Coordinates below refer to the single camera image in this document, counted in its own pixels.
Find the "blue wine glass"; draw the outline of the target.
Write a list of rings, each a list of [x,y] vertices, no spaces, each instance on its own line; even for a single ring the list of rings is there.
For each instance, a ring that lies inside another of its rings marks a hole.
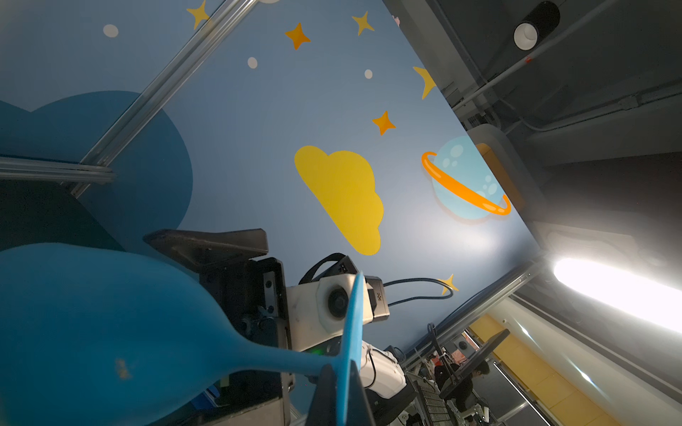
[[[134,253],[40,243],[1,254],[1,422],[147,425],[218,379],[258,370],[341,379],[359,370],[357,275],[336,357],[250,342],[213,297]]]

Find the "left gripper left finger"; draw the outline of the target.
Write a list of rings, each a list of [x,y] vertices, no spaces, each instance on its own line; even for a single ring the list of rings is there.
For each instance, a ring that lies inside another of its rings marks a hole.
[[[354,361],[341,379],[332,365],[323,367],[305,425],[375,425]]]

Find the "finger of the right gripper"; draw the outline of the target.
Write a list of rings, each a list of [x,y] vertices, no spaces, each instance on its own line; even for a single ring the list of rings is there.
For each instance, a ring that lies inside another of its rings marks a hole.
[[[192,272],[207,272],[268,254],[266,232],[206,233],[164,229],[143,237],[150,247]]]

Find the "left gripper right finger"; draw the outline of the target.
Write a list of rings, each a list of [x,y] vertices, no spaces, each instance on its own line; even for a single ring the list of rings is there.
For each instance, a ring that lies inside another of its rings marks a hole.
[[[511,335],[507,329],[493,335],[491,339],[477,351],[459,363],[451,354],[439,353],[438,389],[439,397],[445,401],[467,401],[473,394],[473,382],[477,377],[490,373],[487,362],[489,355]]]

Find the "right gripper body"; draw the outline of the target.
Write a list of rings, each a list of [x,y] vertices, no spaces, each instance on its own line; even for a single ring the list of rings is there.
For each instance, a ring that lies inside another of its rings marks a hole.
[[[200,284],[218,302],[236,331],[250,342],[289,349],[289,315],[282,263],[273,257],[229,264],[200,274]],[[289,404],[293,375],[248,370],[211,387],[218,405]]]

